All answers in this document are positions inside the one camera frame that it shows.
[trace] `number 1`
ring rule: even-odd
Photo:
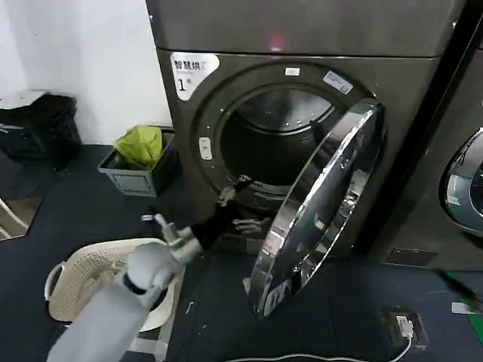
[[[180,91],[185,91],[186,89],[183,86],[183,79],[178,79],[178,81],[180,83]]]

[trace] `green object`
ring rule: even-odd
[[[454,279],[457,279],[457,273],[455,273],[454,271],[446,271],[446,274]],[[473,327],[474,331],[476,332],[480,343],[483,345],[483,315],[468,314],[467,317],[469,323],[471,324],[471,327]]]
[[[114,142],[114,148],[134,170],[151,170],[162,156],[161,129],[154,126],[132,127]]]

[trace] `basket handle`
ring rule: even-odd
[[[66,262],[60,262],[59,264],[57,264],[52,268],[50,273],[48,273],[47,280],[45,281],[45,285],[44,285],[44,299],[46,302],[48,302],[48,300],[51,298],[52,280],[54,279],[55,275],[57,275],[60,269],[62,269],[60,272],[62,274],[65,268],[66,268]]]

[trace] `open washer door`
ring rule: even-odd
[[[355,104],[319,143],[282,203],[251,275],[250,303],[267,318],[301,290],[339,239],[377,163],[383,107]]]

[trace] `black floor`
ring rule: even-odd
[[[45,360],[62,331],[48,319],[43,300],[45,278],[58,262],[87,244],[151,236],[140,215],[153,203],[178,226],[192,221],[181,177],[155,200],[124,197],[97,172],[108,151],[86,146],[60,173],[0,158],[0,197],[45,197],[25,238],[0,241],[0,360]],[[242,287],[253,262],[252,256],[212,253],[188,267],[168,361],[218,362],[296,352],[384,361],[400,349],[391,346],[382,319],[383,308],[395,305],[421,313],[429,336],[427,350],[412,352],[405,360],[483,360],[483,348],[466,317],[451,314],[451,302],[458,298],[431,272],[332,262],[287,308],[260,322],[249,311]],[[483,293],[480,274],[464,278]],[[129,353],[124,360],[153,357]]]

